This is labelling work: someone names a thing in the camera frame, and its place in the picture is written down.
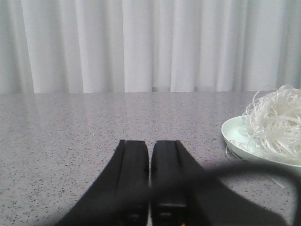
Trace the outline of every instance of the white curtain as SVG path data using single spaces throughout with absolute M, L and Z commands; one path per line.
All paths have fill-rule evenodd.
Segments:
M 0 93 L 301 87 L 301 0 L 0 0 Z

